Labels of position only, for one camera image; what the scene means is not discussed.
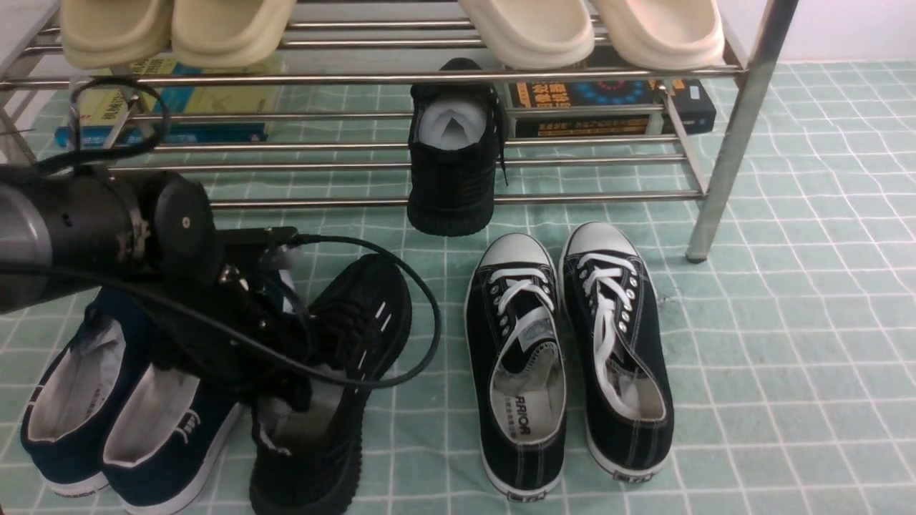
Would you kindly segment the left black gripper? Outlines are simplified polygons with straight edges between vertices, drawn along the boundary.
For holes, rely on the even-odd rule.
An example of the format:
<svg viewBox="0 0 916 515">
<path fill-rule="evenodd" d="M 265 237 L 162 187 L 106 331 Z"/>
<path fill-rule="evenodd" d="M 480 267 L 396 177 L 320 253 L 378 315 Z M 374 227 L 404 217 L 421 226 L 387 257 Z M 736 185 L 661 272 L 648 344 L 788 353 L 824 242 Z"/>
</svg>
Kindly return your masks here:
<svg viewBox="0 0 916 515">
<path fill-rule="evenodd" d="M 158 239 L 160 260 L 147 279 L 157 296 L 147 303 L 158 326 L 152 363 L 237 401 L 278 393 L 308 347 L 281 278 L 298 234 L 279 226 Z"/>
</svg>

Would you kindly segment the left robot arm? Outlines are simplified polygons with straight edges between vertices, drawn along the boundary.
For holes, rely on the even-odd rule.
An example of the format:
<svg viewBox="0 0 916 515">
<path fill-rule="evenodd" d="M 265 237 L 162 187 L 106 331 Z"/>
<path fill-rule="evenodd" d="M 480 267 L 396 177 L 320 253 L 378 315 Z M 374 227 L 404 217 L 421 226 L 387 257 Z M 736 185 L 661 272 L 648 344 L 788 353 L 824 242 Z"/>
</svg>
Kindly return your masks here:
<svg viewBox="0 0 916 515">
<path fill-rule="evenodd" d="M 294 363 L 308 354 L 279 280 L 291 226 L 219 230 L 203 186 L 173 172 L 114 178 L 99 165 L 62 177 L 2 172 L 2 313 L 113 280 L 150 314 L 150 357 L 233 398 L 308 408 Z"/>
</svg>

